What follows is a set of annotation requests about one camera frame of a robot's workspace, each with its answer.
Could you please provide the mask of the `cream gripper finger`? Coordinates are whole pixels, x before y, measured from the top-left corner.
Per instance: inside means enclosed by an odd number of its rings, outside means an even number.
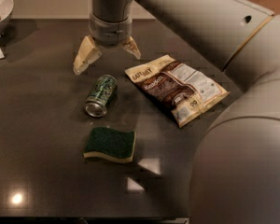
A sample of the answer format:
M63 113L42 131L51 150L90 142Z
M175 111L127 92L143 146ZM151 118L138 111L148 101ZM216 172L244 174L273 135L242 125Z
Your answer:
M96 62L102 55L102 52L96 46L91 36L86 35L79 47L77 56L73 63L74 74L81 75L91 64Z
M132 54L137 60L141 58L141 52L134 39L129 36L123 43L122 47L128 53Z

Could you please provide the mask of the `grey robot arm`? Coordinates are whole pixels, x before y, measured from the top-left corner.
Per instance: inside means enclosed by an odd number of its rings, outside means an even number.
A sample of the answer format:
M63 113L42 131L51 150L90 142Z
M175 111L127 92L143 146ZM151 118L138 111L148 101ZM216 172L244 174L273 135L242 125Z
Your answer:
M280 16L246 0L92 0L98 44L130 34L132 1L243 91L194 156L191 224L280 224Z

